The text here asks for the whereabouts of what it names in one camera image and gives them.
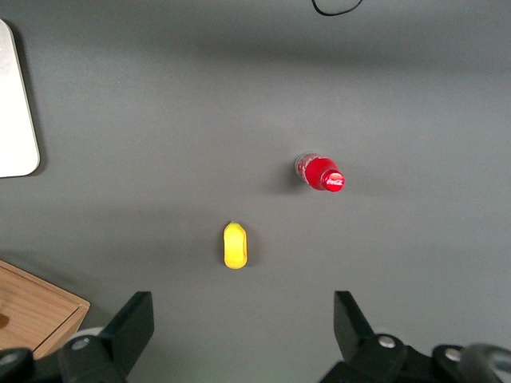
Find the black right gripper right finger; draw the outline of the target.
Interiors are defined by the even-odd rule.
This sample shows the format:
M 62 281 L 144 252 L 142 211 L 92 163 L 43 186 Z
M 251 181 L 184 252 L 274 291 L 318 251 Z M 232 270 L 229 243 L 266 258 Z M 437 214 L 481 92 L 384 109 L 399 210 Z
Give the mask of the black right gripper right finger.
M 342 360 L 321 382 L 502 382 L 510 350 L 491 344 L 441 344 L 430 356 L 371 328 L 349 291 L 334 293 L 333 328 Z

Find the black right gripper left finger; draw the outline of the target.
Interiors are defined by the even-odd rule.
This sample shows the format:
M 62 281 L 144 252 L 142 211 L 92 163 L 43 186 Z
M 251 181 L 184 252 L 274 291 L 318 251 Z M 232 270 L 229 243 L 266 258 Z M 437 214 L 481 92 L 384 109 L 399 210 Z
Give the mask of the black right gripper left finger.
M 1 352 L 2 382 L 126 382 L 154 333 L 153 296 L 136 292 L 98 334 L 70 338 L 40 359 L 27 348 Z

